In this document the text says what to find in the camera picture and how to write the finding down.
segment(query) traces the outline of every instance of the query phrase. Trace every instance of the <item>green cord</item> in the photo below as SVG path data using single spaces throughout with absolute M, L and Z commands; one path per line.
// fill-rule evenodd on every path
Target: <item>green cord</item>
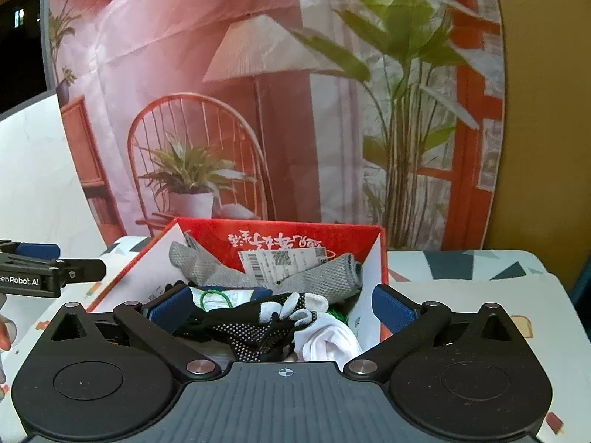
M 343 315 L 340 311 L 337 311 L 334 308 L 329 308 L 327 313 L 329 315 L 333 315 L 336 319 L 345 323 L 345 325 L 347 325 L 347 326 L 349 325 L 349 318 L 347 318 L 346 315 Z
M 205 295 L 220 295 L 224 300 L 226 300 L 226 303 L 228 304 L 228 308 L 233 308 L 232 302 L 230 301 L 230 299 L 228 298 L 228 296 L 225 293 L 218 291 L 218 290 L 205 290 L 202 293 L 201 298 L 199 298 L 199 306 L 201 306 L 201 309 L 203 311 L 206 311 L 205 307 L 203 306 L 203 298 L 205 298 Z

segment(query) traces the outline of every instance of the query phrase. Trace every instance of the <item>tapestry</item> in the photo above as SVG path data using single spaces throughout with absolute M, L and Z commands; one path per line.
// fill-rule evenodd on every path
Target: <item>tapestry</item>
M 72 157 L 107 244 L 175 216 L 373 223 L 480 248 L 498 0 L 49 0 Z

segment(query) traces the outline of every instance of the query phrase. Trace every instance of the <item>dark vase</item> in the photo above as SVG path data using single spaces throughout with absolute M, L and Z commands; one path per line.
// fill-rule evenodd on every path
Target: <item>dark vase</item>
M 65 80 L 61 80 L 60 84 L 57 85 L 57 102 L 60 105 L 60 108 L 66 106 L 70 103 L 70 84 Z

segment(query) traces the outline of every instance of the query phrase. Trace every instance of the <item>rolled gray cloth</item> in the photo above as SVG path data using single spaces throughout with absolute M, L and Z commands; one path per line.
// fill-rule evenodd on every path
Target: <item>rolled gray cloth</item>
M 221 264 L 214 255 L 189 235 L 188 247 L 173 242 L 168 253 L 171 263 L 179 268 L 185 278 L 197 286 L 223 286 L 226 288 L 253 288 L 261 286 L 254 277 Z M 263 284 L 282 293 L 315 293 L 324 296 L 330 304 L 343 301 L 360 292 L 361 264 L 353 254 L 345 253 L 334 260 L 308 271 L 292 275 L 280 283 Z

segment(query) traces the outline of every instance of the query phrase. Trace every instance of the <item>lampshade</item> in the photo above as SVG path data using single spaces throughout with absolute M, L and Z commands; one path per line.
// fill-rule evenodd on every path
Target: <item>lampshade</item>
M 269 15 L 260 14 L 230 25 L 203 81 L 328 69 L 337 66 L 323 55 L 313 54 Z

